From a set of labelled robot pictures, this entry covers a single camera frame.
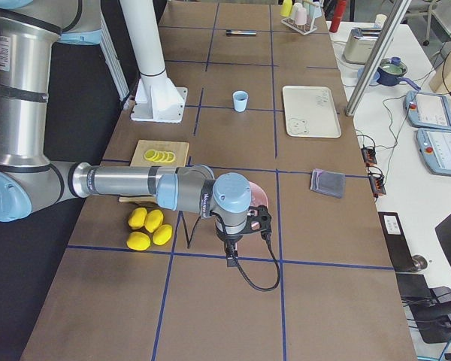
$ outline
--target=white tray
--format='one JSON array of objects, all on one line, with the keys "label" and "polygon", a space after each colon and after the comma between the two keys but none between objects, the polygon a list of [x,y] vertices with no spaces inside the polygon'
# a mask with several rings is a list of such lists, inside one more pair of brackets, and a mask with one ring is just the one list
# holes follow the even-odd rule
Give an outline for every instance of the white tray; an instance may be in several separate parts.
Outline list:
[{"label": "white tray", "polygon": [[283,88],[286,131],[292,137],[339,138],[331,90],[324,86],[285,86]]}]

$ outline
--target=brown table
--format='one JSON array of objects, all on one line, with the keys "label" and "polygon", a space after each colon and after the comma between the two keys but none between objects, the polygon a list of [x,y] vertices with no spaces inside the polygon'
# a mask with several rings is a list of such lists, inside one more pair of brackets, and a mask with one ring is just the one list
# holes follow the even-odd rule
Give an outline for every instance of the brown table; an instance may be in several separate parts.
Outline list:
[{"label": "brown table", "polygon": [[[169,2],[159,31],[169,77],[189,88],[181,124],[135,123],[123,111],[103,165],[127,166],[139,139],[188,141],[189,164],[237,171],[269,198],[283,282],[273,292],[227,268],[212,220],[191,249],[177,212],[174,240],[127,249],[130,204],[87,199],[23,360],[415,360],[353,119],[323,18],[302,36],[280,8]],[[226,37],[225,29],[256,30]],[[282,86],[327,86],[338,139],[292,138]],[[248,109],[232,108],[237,89]],[[347,175],[342,199],[309,190],[314,168]],[[189,227],[196,216],[186,214]],[[275,280],[258,235],[238,244],[259,285]]]}]

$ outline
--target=toaster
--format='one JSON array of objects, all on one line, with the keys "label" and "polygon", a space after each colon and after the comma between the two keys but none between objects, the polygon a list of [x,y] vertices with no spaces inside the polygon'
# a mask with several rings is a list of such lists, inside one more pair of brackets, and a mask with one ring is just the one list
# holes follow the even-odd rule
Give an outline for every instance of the toaster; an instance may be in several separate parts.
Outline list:
[{"label": "toaster", "polygon": [[380,33],[381,29],[352,28],[344,48],[345,60],[353,64],[365,64]]}]

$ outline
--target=light blue cap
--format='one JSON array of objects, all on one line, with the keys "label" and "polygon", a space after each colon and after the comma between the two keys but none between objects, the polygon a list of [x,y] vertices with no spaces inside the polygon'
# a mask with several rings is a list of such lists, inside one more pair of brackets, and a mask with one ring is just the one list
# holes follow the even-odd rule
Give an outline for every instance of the light blue cap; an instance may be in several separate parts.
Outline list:
[{"label": "light blue cap", "polygon": [[179,199],[179,179],[177,174],[164,174],[157,184],[157,204],[175,211]]},{"label": "light blue cap", "polygon": [[64,32],[59,43],[70,45],[97,45],[102,40],[102,29],[92,32]]},{"label": "light blue cap", "polygon": [[32,203],[23,188],[12,178],[0,173],[0,222],[27,217]]},{"label": "light blue cap", "polygon": [[213,197],[228,212],[244,212],[249,208],[251,200],[249,181],[238,173],[223,174],[213,185]]},{"label": "light blue cap", "polygon": [[28,5],[33,0],[0,0],[0,8],[1,9],[17,9],[22,6]]}]

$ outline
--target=blue cable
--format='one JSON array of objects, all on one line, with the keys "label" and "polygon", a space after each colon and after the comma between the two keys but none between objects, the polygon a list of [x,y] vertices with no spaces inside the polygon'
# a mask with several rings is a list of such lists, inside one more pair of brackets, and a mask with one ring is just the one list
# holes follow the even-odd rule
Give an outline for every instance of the blue cable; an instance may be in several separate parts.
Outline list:
[{"label": "blue cable", "polygon": [[449,337],[449,340],[446,343],[446,346],[444,346],[443,352],[441,352],[441,355],[437,359],[435,359],[434,357],[426,357],[426,356],[418,356],[417,358],[420,360],[425,360],[425,361],[443,361],[443,357],[446,354],[446,351],[448,350],[450,344],[451,344],[451,337]]}]

